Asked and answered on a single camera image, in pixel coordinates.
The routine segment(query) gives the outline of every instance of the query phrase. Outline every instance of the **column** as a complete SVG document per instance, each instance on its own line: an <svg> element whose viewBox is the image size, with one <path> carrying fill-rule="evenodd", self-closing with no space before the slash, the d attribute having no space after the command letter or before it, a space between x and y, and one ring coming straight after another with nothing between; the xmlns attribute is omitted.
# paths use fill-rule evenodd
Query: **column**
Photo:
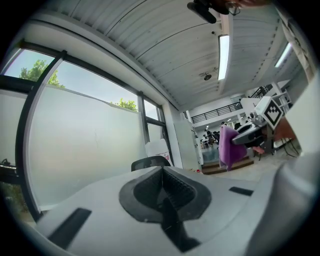
<svg viewBox="0 0 320 256"><path fill-rule="evenodd" d="M246 121L246 120L244 120L245 118L241 119L240 114L237 114L236 116L238 117L239 123L243 126L245 124L245 121Z"/></svg>

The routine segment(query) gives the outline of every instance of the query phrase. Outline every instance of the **tree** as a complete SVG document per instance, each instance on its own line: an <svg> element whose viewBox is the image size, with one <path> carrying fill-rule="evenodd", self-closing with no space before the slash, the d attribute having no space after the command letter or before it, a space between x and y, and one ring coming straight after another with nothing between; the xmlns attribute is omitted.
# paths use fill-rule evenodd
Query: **tree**
<svg viewBox="0 0 320 256"><path fill-rule="evenodd" d="M19 75L19 78L27 79L31 81L37 81L41 74L45 71L45 69L48 67L49 64L46 64L46 60L40 60L38 59L34 64L33 68L27 70L26 67L21 68L21 73ZM60 84L58 81L57 76L58 70L56 69L52 76L50 77L48 84L53 85L59 88L66 88L63 84Z"/></svg>
<svg viewBox="0 0 320 256"><path fill-rule="evenodd" d="M112 101L110 103L117 105L119 107L125 108L127 110L132 110L132 111L138 112L137 105L134 100L124 101L124 98L121 98L119 103L113 103Z"/></svg>

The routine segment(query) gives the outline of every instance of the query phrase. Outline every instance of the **office chair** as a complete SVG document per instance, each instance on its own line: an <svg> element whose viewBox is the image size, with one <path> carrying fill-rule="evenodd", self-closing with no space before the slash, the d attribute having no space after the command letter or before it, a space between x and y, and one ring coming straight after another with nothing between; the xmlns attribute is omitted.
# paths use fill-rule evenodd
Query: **office chair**
<svg viewBox="0 0 320 256"><path fill-rule="evenodd" d="M219 141L220 141L220 135L217 132L214 132L213 134L214 139L216 140L216 144L219 145Z"/></svg>
<svg viewBox="0 0 320 256"><path fill-rule="evenodd" d="M148 168L148 167L153 167L153 166L171 166L169 161L165 159L161 155L155 155L155 156L150 156L146 157L137 161L134 161L131 164L131 172Z"/></svg>

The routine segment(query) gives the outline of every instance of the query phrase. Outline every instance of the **black slot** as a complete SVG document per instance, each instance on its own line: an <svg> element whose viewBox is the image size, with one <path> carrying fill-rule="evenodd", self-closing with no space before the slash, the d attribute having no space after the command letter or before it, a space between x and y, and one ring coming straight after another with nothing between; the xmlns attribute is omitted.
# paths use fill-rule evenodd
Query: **black slot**
<svg viewBox="0 0 320 256"><path fill-rule="evenodd" d="M237 194L241 194L244 196L248 196L248 197L251 197L251 195L254 192L253 190L245 189L245 188L241 188L241 187L237 187L237 186L233 186L232 188L229 189L229 191L237 193Z"/></svg>
<svg viewBox="0 0 320 256"><path fill-rule="evenodd" d="M55 245L67 249L77 233L91 214L90 210L77 208L69 217L48 237Z"/></svg>

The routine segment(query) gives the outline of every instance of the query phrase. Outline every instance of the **frosted glass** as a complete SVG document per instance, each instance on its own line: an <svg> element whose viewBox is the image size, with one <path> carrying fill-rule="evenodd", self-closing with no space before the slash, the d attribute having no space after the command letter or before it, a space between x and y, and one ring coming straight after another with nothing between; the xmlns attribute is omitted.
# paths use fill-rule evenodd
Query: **frosted glass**
<svg viewBox="0 0 320 256"><path fill-rule="evenodd" d="M148 123L148 131L151 142L162 139L162 126Z"/></svg>
<svg viewBox="0 0 320 256"><path fill-rule="evenodd" d="M0 162L8 159L16 164L16 135L22 108L27 95L0 90Z"/></svg>
<svg viewBox="0 0 320 256"><path fill-rule="evenodd" d="M41 210L145 158L141 115L47 86L29 139L30 185Z"/></svg>

